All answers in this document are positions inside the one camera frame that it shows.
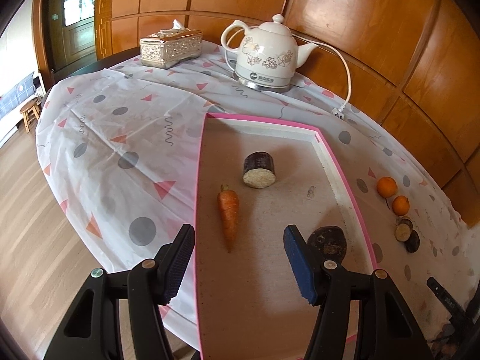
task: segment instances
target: orange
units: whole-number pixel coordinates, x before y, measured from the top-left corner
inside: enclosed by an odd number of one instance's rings
[[[409,212],[410,203],[406,196],[397,196],[392,202],[392,211],[398,216],[404,216]]]
[[[397,191],[397,183],[395,183],[395,180],[393,180],[391,177],[382,177],[380,180],[378,180],[377,192],[381,197],[388,199],[395,195]]]

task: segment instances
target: white wall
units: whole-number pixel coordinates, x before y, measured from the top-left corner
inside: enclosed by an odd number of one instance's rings
[[[32,3],[26,0],[0,37],[0,96],[38,70],[33,45]]]

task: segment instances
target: silver tissue box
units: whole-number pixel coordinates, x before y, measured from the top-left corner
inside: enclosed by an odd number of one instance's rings
[[[203,33],[184,28],[178,21],[171,30],[161,30],[140,39],[141,62],[144,66],[169,69],[181,61],[202,53]]]

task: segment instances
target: pink border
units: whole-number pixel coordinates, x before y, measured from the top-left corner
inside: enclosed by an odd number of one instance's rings
[[[337,158],[335,157],[335,155],[334,155],[330,145],[326,141],[325,137],[320,132],[320,130],[318,128],[314,127],[314,126],[309,126],[309,125],[306,125],[306,124],[303,124],[303,123],[291,122],[291,121],[288,121],[288,120],[271,119],[271,118],[263,117],[263,116],[223,114],[223,113],[218,113],[218,112],[215,112],[215,113],[208,112],[207,114],[205,114],[205,119],[203,120],[203,125],[202,125],[202,134],[200,136],[200,150],[199,150],[197,175],[196,175],[197,186],[196,186],[196,190],[195,190],[195,202],[197,201],[197,197],[198,197],[198,177],[199,177],[199,172],[200,172],[201,146],[202,146],[202,140],[203,140],[203,130],[205,128],[205,121],[206,121],[207,117],[212,117],[212,118],[215,118],[215,119],[246,120],[246,121],[251,121],[251,122],[270,123],[270,124],[277,124],[277,125],[289,126],[289,127],[297,127],[297,128],[303,128],[305,130],[314,131],[316,140],[318,141],[318,143],[320,143],[320,142],[323,143],[323,145],[325,146],[325,148],[328,151],[328,154],[330,155],[330,158],[333,161],[333,164],[337,168],[337,172],[339,173],[340,178],[342,179],[343,184],[345,186],[345,189],[346,189],[347,193],[349,194],[351,204],[355,209],[355,214],[357,216],[358,223],[360,224],[360,227],[361,227],[362,233],[363,233],[363,237],[364,237],[365,243],[367,245],[367,249],[368,249],[369,257],[370,257],[370,263],[372,265],[372,268],[373,268],[373,270],[378,269],[374,249],[373,249],[373,246],[371,245],[370,236],[368,235],[368,232],[367,232],[367,227],[365,225],[365,222],[363,221],[362,213],[360,212],[360,209],[358,207],[357,201],[355,200],[355,197],[354,197],[353,192],[350,188],[350,185],[347,182],[347,178],[345,177],[345,174],[343,173],[342,168],[340,167],[340,164],[338,163]],[[195,209],[194,209],[194,215],[195,215],[194,217],[195,217],[195,226],[196,226],[196,220],[197,220],[197,205],[196,204],[195,204]],[[197,298],[197,264],[196,264],[196,253],[195,252],[194,252],[194,255],[193,255],[193,261],[194,261],[194,264],[195,264],[195,269],[194,269],[194,272],[193,272],[193,282],[194,282],[194,288],[195,288],[194,293],[195,293],[195,301],[197,301],[197,299],[198,299]],[[196,306],[196,312],[197,312],[198,343],[199,343],[199,346],[200,346],[200,354],[201,354],[201,357],[203,359],[203,356],[202,356],[202,353],[203,353],[202,340],[201,340],[201,335],[200,335],[200,318],[199,318],[199,315],[198,315],[198,303],[197,302],[196,302],[195,306]],[[346,344],[355,340],[356,338],[357,338],[356,334],[351,335],[350,337],[348,337],[346,339]]]

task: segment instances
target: carrot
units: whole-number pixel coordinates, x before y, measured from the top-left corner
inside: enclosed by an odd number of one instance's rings
[[[237,223],[239,217],[239,197],[235,191],[229,190],[228,185],[222,185],[217,197],[218,209],[222,217],[223,235],[229,253],[237,237]]]

